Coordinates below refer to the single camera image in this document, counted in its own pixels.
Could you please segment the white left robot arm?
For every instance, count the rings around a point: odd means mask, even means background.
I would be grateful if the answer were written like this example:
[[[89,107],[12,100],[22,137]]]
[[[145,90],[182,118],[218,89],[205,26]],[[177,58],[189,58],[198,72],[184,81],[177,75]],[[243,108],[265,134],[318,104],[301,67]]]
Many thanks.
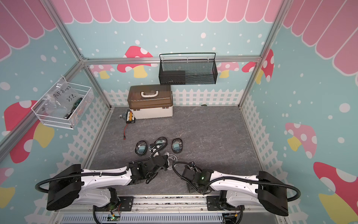
[[[161,170],[168,170],[169,155],[134,161],[119,169],[90,170],[74,164],[53,178],[40,181],[35,189],[48,195],[48,211],[70,205],[94,205],[112,210],[120,204],[114,186],[149,184]]]

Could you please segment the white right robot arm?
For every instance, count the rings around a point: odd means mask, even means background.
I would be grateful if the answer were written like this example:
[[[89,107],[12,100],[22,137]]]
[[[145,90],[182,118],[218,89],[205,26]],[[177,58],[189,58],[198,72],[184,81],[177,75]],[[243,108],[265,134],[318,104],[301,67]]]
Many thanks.
[[[301,196],[298,188],[265,171],[249,176],[229,175],[188,163],[178,176],[190,191],[207,197],[210,211],[242,211],[245,206],[261,206],[272,214],[286,217],[288,203]]]

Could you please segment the black yellow charger board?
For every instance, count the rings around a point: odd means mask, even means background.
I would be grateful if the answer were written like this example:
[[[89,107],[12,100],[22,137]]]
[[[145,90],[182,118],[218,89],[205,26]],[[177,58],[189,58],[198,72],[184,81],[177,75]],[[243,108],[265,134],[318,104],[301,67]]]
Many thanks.
[[[135,123],[135,117],[134,117],[134,114],[133,114],[133,112],[131,110],[127,110],[126,123],[127,124]]]

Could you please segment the brown lid storage box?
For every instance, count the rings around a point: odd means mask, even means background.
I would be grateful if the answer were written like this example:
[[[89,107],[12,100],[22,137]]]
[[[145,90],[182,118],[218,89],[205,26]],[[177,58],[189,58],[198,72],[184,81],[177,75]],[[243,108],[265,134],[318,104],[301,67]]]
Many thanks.
[[[173,98],[169,85],[132,86],[127,102],[136,119],[173,116]]]

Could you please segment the clear labelled plastic bag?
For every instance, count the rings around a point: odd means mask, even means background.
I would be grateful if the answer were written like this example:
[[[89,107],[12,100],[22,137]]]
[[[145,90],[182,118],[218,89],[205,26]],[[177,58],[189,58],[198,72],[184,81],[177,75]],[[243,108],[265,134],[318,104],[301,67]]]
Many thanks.
[[[59,110],[62,114],[60,117],[64,118],[79,98],[78,92],[67,81],[60,79],[44,95],[41,110],[45,115],[53,115],[56,110]]]

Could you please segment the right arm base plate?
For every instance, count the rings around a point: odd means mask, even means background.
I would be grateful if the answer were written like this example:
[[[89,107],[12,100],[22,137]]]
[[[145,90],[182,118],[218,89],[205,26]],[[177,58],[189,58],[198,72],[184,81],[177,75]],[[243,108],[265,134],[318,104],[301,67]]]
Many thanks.
[[[243,206],[232,206],[226,202],[226,198],[222,196],[207,196],[207,210],[208,211],[244,211]]]

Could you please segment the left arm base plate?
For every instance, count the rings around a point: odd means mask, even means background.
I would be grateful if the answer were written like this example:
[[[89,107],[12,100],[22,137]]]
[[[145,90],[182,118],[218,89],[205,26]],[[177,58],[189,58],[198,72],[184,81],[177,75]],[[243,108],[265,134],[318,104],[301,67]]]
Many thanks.
[[[113,197],[107,205],[95,206],[94,211],[131,211],[134,197]]]

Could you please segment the green handled tool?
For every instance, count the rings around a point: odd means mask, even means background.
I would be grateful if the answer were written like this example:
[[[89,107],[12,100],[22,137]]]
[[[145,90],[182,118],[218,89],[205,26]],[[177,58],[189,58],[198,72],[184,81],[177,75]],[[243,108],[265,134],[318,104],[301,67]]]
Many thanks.
[[[77,109],[77,107],[80,105],[83,98],[79,98],[74,105],[72,106],[72,109],[64,116],[64,119],[69,119],[70,116],[74,113],[74,111]]]

